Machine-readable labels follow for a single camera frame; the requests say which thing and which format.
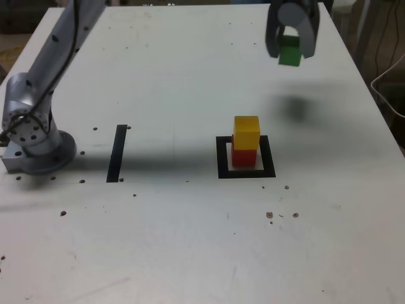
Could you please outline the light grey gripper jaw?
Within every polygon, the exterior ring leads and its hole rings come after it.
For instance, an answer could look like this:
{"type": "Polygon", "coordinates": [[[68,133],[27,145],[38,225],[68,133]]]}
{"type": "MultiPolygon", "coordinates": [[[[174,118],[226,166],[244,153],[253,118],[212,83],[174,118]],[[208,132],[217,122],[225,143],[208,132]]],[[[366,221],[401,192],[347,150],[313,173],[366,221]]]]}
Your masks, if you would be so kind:
{"type": "Polygon", "coordinates": [[[313,57],[320,24],[318,1],[286,1],[278,9],[277,17],[282,25],[297,31],[304,58],[313,57]]]}

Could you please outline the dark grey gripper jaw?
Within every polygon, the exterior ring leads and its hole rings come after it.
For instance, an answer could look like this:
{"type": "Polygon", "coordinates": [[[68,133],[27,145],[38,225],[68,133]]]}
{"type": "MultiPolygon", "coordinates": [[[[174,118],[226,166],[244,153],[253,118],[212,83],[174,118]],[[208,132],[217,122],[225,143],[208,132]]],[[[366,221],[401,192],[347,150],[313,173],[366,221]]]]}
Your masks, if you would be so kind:
{"type": "Polygon", "coordinates": [[[266,23],[265,43],[269,55],[278,58],[280,46],[284,36],[285,25],[278,18],[278,11],[285,3],[284,0],[270,1],[266,23]]]}

